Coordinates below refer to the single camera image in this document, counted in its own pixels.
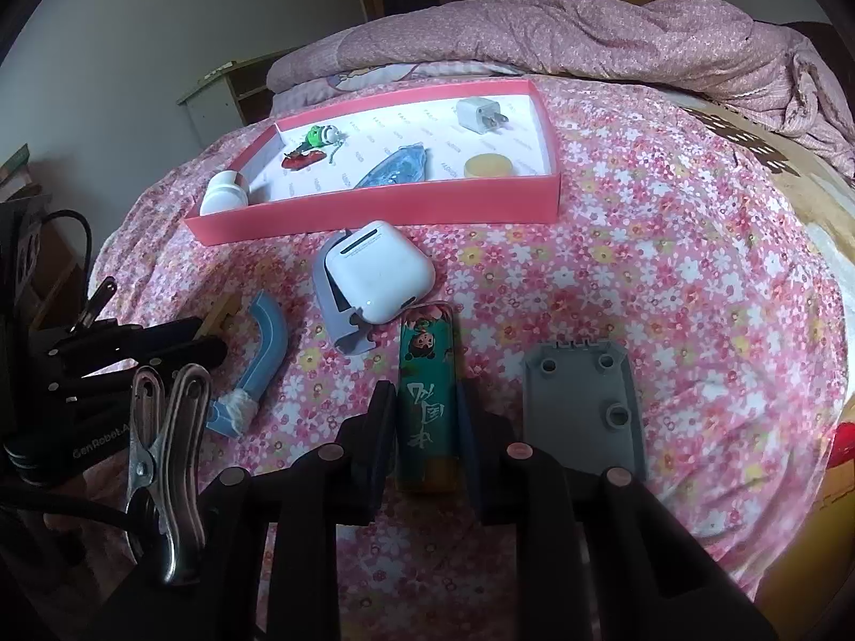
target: gray plastic plate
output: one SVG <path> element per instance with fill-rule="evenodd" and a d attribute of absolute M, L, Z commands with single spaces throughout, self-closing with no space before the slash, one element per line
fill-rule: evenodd
<path fill-rule="evenodd" d="M 647 477 L 644 435 L 627 351 L 610 340 L 547 343 L 523 368 L 523 437 L 563 466 Z"/>

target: white power adapter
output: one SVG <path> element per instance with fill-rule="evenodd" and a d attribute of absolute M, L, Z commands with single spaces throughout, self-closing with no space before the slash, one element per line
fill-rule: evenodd
<path fill-rule="evenodd" d="M 498 101 L 485 99 L 482 96 L 470 96 L 461 99 L 456 105 L 457 121 L 467 130 L 483 135 L 489 130 L 495 130 L 502 123 L 507 123 L 507 116 L 502 115 Z"/>

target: bed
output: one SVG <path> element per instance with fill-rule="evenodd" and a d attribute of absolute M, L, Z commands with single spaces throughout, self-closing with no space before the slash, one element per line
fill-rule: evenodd
<path fill-rule="evenodd" d="M 805 520 L 852 395 L 855 126 L 807 39 L 780 28 L 706 1 L 460 2 L 336 34 L 268 77 L 280 114 L 463 74 L 532 80 L 561 146 L 557 224 L 403 230 L 437 267 L 434 298 L 456 308 L 487 409 L 517 426 L 526 348 L 627 345 L 648 488 L 749 595 Z M 181 224 L 266 125 L 142 194 L 91 278 L 116 277 L 104 315 L 123 323 L 204 316 L 223 291 L 279 301 L 288 357 L 247 435 L 206 435 L 203 483 L 233 464 L 290 465 L 397 376 L 395 322 L 367 355 L 332 349 L 310 275 L 325 234 L 204 248 Z M 238 314 L 217 393 L 258 342 Z M 87 475 L 92 494 L 123 493 L 121 460 Z M 338 535 L 343 638 L 510 633 L 512 534 L 476 526 L 463 496 L 423 503 L 390 488 L 375 524 Z M 265 604 L 262 580 L 262 624 Z"/>

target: metal spring clamp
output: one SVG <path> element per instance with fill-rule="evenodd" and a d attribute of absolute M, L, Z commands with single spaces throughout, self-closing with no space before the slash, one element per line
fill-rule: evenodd
<path fill-rule="evenodd" d="M 161 581 L 191 583 L 205 546 L 197 503 L 198 461 L 211 376 L 198 364 L 184 366 L 167 403 L 160 376 L 141 366 L 131 393 L 125 512 L 140 519 L 153 537 L 164 536 Z M 139 561 L 143 543 L 130 533 L 127 543 Z"/>

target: airpods case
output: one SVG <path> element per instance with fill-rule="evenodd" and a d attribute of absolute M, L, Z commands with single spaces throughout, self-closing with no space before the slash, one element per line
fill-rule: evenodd
<path fill-rule="evenodd" d="M 436 278 L 430 258 L 379 220 L 335 244 L 326 265 L 349 305 L 372 325 L 388 323 L 428 295 Z"/>

